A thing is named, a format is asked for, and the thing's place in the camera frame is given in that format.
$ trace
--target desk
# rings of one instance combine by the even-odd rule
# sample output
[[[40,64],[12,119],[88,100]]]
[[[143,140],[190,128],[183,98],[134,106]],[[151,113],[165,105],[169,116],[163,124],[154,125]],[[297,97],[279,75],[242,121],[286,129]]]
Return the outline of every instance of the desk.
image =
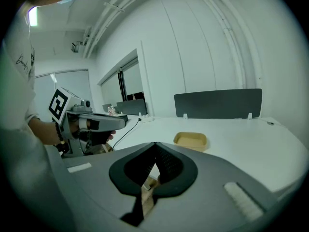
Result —
[[[138,121],[128,116],[127,126],[119,130],[109,144],[113,146]],[[178,132],[199,132],[206,135],[204,153],[221,157],[253,178],[270,191],[276,192],[302,177],[308,168],[309,152],[288,129],[272,118],[259,119],[183,119],[155,118],[138,123],[115,147],[115,150],[149,142],[173,144]],[[150,175],[157,178],[155,165]]]

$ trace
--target hand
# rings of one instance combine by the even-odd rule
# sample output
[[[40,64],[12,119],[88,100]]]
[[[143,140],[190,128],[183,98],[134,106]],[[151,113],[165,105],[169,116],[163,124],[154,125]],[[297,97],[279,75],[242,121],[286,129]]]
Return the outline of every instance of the hand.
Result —
[[[90,120],[87,120],[87,126],[90,127]],[[70,122],[70,131],[71,133],[75,133],[79,130],[79,122],[78,120],[77,121],[74,121],[74,122]],[[108,142],[109,140],[112,140],[114,137],[113,135],[116,134],[116,131],[112,131],[110,136],[108,137],[108,140],[106,142]]]

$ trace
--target black cable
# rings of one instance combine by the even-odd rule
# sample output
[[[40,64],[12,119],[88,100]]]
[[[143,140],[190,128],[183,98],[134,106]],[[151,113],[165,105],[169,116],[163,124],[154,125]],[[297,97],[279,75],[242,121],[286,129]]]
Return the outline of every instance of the black cable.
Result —
[[[126,136],[130,131],[132,131],[132,130],[137,126],[137,124],[138,124],[140,121],[141,121],[141,119],[139,118],[139,120],[137,121],[136,125],[135,125],[131,130],[129,130],[125,135],[123,135],[123,136],[113,145],[112,149],[114,149],[115,146],[116,146],[116,144],[117,144],[121,139],[123,139],[123,137]]]

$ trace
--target wooden tray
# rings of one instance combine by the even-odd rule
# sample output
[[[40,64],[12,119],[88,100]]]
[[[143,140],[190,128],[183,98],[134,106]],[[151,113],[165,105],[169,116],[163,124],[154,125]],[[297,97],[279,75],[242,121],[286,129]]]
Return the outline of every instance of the wooden tray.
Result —
[[[207,138],[201,133],[179,132],[174,138],[174,144],[203,152],[206,150]]]

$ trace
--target wrist bracelet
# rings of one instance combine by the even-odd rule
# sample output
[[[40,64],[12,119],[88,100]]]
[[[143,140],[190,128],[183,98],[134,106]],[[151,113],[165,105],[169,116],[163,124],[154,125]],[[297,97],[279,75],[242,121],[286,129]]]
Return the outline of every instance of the wrist bracelet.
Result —
[[[61,135],[60,126],[58,125],[58,123],[55,123],[55,126],[56,126],[56,131],[57,131],[57,134],[58,134],[60,143],[61,143],[62,145],[64,145],[64,144],[65,144],[65,141],[63,140],[63,137],[62,137],[62,135]]]

